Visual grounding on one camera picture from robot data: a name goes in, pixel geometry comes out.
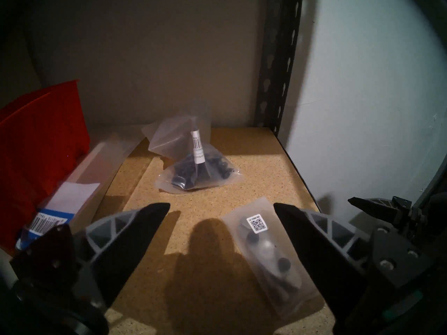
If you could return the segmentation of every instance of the white label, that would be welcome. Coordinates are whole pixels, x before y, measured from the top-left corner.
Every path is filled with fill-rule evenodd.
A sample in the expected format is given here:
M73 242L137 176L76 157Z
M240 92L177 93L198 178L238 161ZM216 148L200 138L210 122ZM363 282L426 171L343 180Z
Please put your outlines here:
M193 131L191 132L191 135L193 136L193 143L194 143L194 162L195 164L200 164L205 162L205 156L203 154L203 147L202 142L200 141L200 133L199 131Z
M42 203L39 208L76 214L98 186L99 183L76 184L64 182L59 186L48 203Z
M64 224L67 221L66 218L56 217L47 214L38 213L30 225L30 232L43 235L51 228Z
M260 214L249 217L247 221L255 233L261 233L268 229L266 222Z

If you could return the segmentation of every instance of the screw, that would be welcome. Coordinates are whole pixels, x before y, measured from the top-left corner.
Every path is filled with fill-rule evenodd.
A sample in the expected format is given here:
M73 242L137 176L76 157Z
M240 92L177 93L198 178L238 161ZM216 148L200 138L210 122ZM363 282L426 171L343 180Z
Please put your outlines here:
M383 260L380 261L379 264L384 269L387 269L387 270L393 270L394 269L394 264L391 263L389 260L383 259Z
M92 301L90 302L90 304L91 304L93 307L96 307L97 309L99 309L99 308L102 306L102 304L101 304L100 302L96 302L96 301L94 301L94 300L92 300Z
M53 266L54 269L59 268L60 267L60 260L57 260L57 259L53 260L51 262L51 265Z
M419 258L419 254L416 251L408 250L408 254L412 255L414 258Z

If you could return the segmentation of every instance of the gray wall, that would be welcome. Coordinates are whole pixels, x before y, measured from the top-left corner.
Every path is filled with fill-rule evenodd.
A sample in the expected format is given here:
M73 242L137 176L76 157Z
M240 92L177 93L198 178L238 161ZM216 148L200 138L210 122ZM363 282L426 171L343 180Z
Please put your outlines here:
M0 46L0 108L41 88L26 48L22 25L14 27Z
M88 125L139 124L194 99L252 125L266 0L39 0L28 37L43 86L80 79Z
M321 209L416 201L447 153L447 54L412 0L305 0L279 139Z

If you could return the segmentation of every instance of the sealed plastic package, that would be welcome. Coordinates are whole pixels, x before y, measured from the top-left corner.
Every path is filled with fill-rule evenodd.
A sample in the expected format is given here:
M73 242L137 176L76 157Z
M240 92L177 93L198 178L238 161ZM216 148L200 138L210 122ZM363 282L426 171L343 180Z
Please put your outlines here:
M222 217L276 312L287 318L318 295L267 198Z
M203 144L200 131L192 131L193 148L185 158L165 169L155 186L170 193L185 193L198 188L223 186L243 179L237 169L216 148Z
M200 130L202 143L208 144L211 136L211 117L205 103L194 103L173 117L167 117L142 128L149 140L149 151L179 160L193 148L191 132Z

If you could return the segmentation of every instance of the blue label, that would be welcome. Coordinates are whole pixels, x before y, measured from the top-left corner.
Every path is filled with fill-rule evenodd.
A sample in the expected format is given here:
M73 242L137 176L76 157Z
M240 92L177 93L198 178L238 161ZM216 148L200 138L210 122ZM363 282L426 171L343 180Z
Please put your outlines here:
M26 249L34 240L40 238L54 226L69 223L75 214L49 209L38 209L37 215L31 222L29 229L23 228L16 247Z

